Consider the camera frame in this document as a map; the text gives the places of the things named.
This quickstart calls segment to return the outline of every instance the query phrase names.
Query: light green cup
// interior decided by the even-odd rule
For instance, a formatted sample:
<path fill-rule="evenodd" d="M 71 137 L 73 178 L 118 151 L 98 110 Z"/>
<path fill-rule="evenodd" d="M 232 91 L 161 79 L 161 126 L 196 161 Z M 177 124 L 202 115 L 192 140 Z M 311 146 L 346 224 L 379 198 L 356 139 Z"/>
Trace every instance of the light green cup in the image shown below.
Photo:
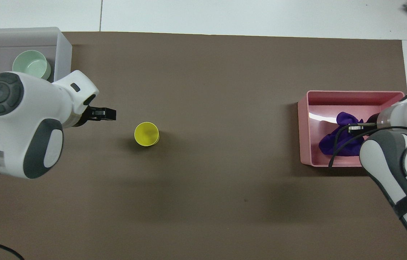
<path fill-rule="evenodd" d="M 40 51 L 24 51 L 14 59 L 13 71 L 47 80 L 50 77 L 51 66 Z"/>

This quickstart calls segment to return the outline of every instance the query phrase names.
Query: pink bin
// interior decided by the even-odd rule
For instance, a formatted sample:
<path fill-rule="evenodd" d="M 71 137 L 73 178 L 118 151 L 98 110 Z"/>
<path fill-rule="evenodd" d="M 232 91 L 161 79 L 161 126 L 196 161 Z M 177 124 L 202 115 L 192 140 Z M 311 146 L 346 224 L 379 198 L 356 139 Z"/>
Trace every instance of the pink bin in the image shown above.
<path fill-rule="evenodd" d="M 311 90 L 298 102 L 299 154 L 301 163 L 326 167 L 331 155 L 319 150 L 320 140 L 332 133 L 337 115 L 347 112 L 364 122 L 404 97 L 400 91 Z M 334 167 L 361 167 L 359 156 L 337 156 Z"/>

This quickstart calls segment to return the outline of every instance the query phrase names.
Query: purple cloth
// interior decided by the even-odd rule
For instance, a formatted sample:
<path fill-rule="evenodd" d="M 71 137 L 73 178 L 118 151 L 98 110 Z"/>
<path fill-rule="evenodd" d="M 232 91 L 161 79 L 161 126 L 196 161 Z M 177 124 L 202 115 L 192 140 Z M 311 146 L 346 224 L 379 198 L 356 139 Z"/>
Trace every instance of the purple cloth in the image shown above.
<path fill-rule="evenodd" d="M 364 120 L 358 121 L 356 117 L 345 112 L 341 112 L 337 115 L 337 124 L 339 127 L 335 129 L 332 133 L 326 135 L 319 142 L 319 149 L 325 155 L 333 154 L 333 143 L 335 142 L 335 136 L 340 128 L 344 127 L 347 124 L 363 123 Z M 338 138 L 337 148 L 342 146 L 346 141 L 353 138 L 353 135 L 350 135 L 347 130 L 343 130 L 340 137 Z M 360 146 L 364 142 L 364 138 L 357 138 L 356 140 L 349 143 L 347 146 L 338 153 L 339 156 L 358 156 Z"/>

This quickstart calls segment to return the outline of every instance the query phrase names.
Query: yellow cup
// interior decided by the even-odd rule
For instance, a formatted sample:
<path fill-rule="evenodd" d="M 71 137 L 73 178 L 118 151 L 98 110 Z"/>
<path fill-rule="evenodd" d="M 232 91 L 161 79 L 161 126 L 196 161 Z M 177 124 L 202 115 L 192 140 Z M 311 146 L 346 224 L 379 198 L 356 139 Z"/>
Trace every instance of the yellow cup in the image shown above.
<path fill-rule="evenodd" d="M 135 129 L 135 140 L 142 146 L 151 146 L 159 141 L 159 129 L 150 122 L 140 123 Z"/>

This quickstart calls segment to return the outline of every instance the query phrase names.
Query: white plastic bin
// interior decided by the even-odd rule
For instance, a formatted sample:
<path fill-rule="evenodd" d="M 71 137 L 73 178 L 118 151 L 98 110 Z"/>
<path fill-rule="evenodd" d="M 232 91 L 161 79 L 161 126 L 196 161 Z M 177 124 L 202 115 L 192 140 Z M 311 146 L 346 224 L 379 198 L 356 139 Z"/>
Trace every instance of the white plastic bin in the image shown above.
<path fill-rule="evenodd" d="M 70 73 L 72 45 L 57 27 L 0 29 L 0 72 L 12 71 L 14 59 L 29 49 L 47 58 L 51 66 L 48 81 Z"/>

